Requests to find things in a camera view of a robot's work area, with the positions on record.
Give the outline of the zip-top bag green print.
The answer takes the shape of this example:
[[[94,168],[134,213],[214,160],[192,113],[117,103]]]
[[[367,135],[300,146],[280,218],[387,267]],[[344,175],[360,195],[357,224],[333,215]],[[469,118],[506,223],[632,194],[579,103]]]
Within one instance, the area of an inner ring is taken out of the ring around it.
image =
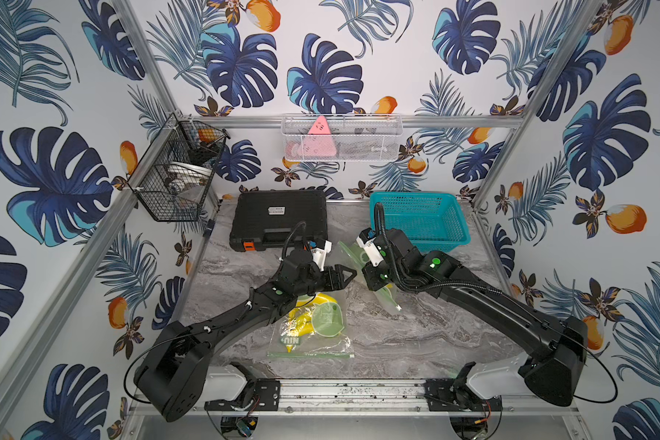
[[[388,275],[381,272],[381,267],[375,265],[373,254],[368,254],[357,242],[348,244],[340,241],[340,249],[357,271],[359,281],[374,293],[379,305],[390,315],[398,315],[403,308],[397,303],[395,294],[397,287],[389,280]]]

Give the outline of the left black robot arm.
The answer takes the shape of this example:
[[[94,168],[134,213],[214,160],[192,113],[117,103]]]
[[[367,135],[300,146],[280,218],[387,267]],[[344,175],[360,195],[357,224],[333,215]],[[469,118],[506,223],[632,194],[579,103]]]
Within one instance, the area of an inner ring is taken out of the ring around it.
[[[320,268],[308,250],[295,249],[249,298],[203,322],[166,326],[144,353],[133,382],[167,422],[187,414],[202,397],[212,358],[247,334],[275,324],[295,308],[301,296],[342,291],[358,275],[335,264]]]

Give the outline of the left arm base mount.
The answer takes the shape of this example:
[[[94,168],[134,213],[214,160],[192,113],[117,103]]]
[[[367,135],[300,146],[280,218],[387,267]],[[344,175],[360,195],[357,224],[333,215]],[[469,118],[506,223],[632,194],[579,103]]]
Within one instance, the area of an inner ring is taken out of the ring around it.
[[[235,398],[207,401],[209,412],[276,412],[282,383],[276,379],[252,379]]]

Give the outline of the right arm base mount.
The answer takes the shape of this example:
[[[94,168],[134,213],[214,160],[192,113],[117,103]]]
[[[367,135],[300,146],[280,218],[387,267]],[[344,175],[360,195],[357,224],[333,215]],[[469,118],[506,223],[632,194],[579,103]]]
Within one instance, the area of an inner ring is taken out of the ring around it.
[[[503,409],[501,397],[484,400],[456,379],[428,379],[423,385],[423,397],[430,412],[489,414]]]

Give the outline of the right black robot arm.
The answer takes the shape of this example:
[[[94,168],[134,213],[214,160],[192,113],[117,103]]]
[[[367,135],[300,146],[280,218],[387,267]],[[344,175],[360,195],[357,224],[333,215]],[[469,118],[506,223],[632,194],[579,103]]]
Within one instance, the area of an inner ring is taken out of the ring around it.
[[[427,293],[478,317],[520,347],[510,359],[467,364],[459,385],[484,400],[533,394],[555,406],[572,404],[587,358],[588,328],[581,320],[522,304],[447,253],[421,253],[399,229],[367,228],[357,244],[370,259],[362,272],[372,291],[393,284],[407,293]]]

